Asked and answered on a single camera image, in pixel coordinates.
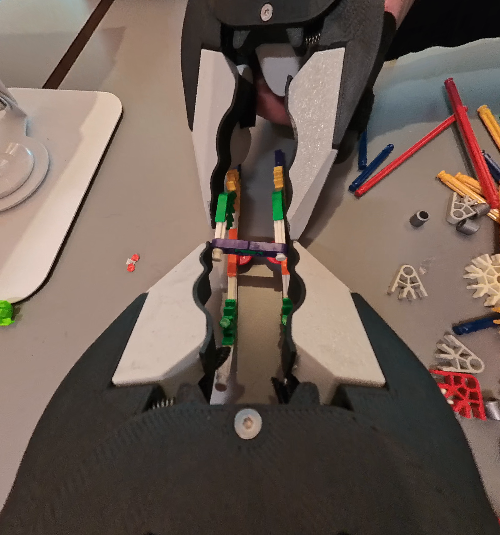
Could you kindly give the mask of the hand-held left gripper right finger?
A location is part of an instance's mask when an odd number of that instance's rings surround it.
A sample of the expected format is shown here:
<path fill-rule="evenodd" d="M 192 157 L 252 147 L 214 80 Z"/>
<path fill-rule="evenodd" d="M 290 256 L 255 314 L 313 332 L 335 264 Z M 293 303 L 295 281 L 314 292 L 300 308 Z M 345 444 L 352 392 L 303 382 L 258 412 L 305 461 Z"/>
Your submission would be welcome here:
<path fill-rule="evenodd" d="M 322 405 L 341 386 L 381 388 L 384 373 L 351 291 L 299 242 L 287 257 L 290 278 L 282 349 L 284 376 L 317 388 Z"/>

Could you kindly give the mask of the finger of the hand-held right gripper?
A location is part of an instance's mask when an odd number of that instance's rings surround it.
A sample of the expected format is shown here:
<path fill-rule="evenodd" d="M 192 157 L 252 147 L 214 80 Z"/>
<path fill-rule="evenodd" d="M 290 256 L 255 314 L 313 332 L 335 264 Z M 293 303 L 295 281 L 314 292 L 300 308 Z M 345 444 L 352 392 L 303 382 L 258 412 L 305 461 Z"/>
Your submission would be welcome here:
<path fill-rule="evenodd" d="M 315 52 L 288 86 L 287 112 L 296 140 L 288 170 L 287 223 L 292 240 L 306 228 L 337 156 L 332 145 L 344 57 L 345 48 Z"/>
<path fill-rule="evenodd" d="M 214 228 L 225 175 L 246 159 L 254 124 L 253 73 L 220 51 L 200 53 L 192 141 L 203 204 Z"/>

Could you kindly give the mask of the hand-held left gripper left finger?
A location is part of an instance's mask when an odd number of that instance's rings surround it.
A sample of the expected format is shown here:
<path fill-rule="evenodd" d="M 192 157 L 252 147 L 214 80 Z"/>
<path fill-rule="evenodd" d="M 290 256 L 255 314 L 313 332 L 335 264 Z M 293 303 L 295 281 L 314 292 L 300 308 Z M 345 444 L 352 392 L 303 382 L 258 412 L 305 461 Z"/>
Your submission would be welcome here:
<path fill-rule="evenodd" d="M 113 375 L 116 386 L 183 383 L 213 377 L 217 367 L 209 274 L 212 245 L 200 244 L 147 292 Z"/>

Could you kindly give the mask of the toy rail assembly with spool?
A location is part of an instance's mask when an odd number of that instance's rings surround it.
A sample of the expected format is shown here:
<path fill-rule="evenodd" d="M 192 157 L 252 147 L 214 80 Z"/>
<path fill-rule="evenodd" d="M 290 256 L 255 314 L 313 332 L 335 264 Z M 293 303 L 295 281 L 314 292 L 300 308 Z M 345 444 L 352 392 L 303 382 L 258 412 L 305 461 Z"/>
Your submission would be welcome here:
<path fill-rule="evenodd" d="M 240 205 L 240 170 L 231 169 L 225 175 L 223 190 L 213 206 L 214 239 L 242 240 L 238 234 Z M 239 271 L 256 259 L 269 261 L 273 258 L 223 255 L 221 261 L 213 261 L 212 274 L 220 283 L 220 365 L 213 379 L 214 394 L 227 394 L 234 383 L 238 351 Z"/>

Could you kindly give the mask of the person's right forearm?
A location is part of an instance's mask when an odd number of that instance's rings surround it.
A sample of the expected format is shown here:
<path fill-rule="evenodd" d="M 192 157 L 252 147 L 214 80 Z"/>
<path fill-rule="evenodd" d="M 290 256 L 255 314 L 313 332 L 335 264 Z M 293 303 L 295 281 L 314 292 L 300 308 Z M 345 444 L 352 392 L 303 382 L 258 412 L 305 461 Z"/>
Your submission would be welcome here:
<path fill-rule="evenodd" d="M 500 37 L 500 1 L 386 1 L 396 31 L 385 60 Z"/>

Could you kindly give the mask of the person's right hand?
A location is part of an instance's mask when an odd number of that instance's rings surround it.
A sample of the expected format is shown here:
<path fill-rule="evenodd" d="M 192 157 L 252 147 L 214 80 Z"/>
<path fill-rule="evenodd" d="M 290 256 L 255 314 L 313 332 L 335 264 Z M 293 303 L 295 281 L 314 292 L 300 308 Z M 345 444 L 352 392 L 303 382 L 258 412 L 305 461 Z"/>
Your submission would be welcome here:
<path fill-rule="evenodd" d="M 273 124 L 291 127 L 291 119 L 285 108 L 285 98 L 276 95 L 262 77 L 255 81 L 255 89 L 256 114 Z"/>

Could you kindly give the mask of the grey toy connector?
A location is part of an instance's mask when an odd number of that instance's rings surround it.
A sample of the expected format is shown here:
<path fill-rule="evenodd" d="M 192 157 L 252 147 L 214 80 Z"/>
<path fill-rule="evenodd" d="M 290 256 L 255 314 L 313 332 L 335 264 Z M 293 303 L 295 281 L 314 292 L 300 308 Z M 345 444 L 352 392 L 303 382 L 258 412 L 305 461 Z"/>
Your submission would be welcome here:
<path fill-rule="evenodd" d="M 447 206 L 446 221 L 449 224 L 457 225 L 463 220 L 476 217 L 475 207 L 478 204 L 477 200 L 467 195 L 461 196 L 453 192 Z"/>
<path fill-rule="evenodd" d="M 482 359 L 451 333 L 445 333 L 436 344 L 434 358 L 441 371 L 479 374 L 485 370 Z"/>
<path fill-rule="evenodd" d="M 417 271 L 408 264 L 399 267 L 388 286 L 387 295 L 391 296 L 395 293 L 399 300 L 407 299 L 411 301 L 428 296 L 428 292 L 422 284 Z"/>

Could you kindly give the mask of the red toy rod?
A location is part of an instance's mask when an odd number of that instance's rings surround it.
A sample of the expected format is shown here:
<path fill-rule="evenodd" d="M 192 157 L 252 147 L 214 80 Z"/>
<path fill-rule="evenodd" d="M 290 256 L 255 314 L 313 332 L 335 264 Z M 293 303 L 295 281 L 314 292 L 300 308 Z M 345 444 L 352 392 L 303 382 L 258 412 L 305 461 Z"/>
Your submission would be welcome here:
<path fill-rule="evenodd" d="M 433 130 L 431 130 L 424 137 L 422 137 L 418 142 L 413 144 L 400 156 L 396 157 L 392 162 L 387 164 L 384 168 L 382 168 L 380 171 L 370 177 L 361 187 L 359 187 L 356 191 L 353 192 L 355 197 L 359 198 L 365 195 L 375 185 L 380 183 L 393 171 L 395 171 L 402 164 L 404 164 L 407 160 L 412 158 L 417 152 L 419 152 L 422 148 L 424 148 L 428 143 L 430 143 L 433 139 L 439 136 L 444 130 L 449 128 L 455 122 L 456 117 L 454 115 L 450 115 L 449 117 L 447 117 L 443 122 L 441 122 Z"/>
<path fill-rule="evenodd" d="M 490 207 L 492 209 L 499 209 L 500 198 L 498 189 L 482 156 L 479 143 L 467 115 L 466 107 L 462 103 L 454 79 L 452 77 L 447 78 L 444 81 L 444 87 L 469 159 L 480 183 L 481 191 Z"/>

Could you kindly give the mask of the red corner toy connector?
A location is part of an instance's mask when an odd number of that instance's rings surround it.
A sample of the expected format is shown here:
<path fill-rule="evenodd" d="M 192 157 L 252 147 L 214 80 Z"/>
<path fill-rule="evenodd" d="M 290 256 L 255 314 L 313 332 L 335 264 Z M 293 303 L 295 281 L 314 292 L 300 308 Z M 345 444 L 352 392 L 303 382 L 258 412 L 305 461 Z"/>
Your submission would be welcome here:
<path fill-rule="evenodd" d="M 455 414 L 487 420 L 480 383 L 472 374 L 436 369 L 429 372 Z"/>

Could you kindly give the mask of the white snowflake toy connector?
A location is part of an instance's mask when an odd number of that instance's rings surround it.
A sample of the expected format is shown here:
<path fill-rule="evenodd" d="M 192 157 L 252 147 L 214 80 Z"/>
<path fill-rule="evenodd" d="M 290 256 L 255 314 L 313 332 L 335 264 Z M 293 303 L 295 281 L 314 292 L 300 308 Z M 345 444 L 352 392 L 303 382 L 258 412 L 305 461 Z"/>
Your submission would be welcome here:
<path fill-rule="evenodd" d="M 473 298 L 484 299 L 485 307 L 500 307 L 500 254 L 483 254 L 473 258 L 462 277 Z"/>

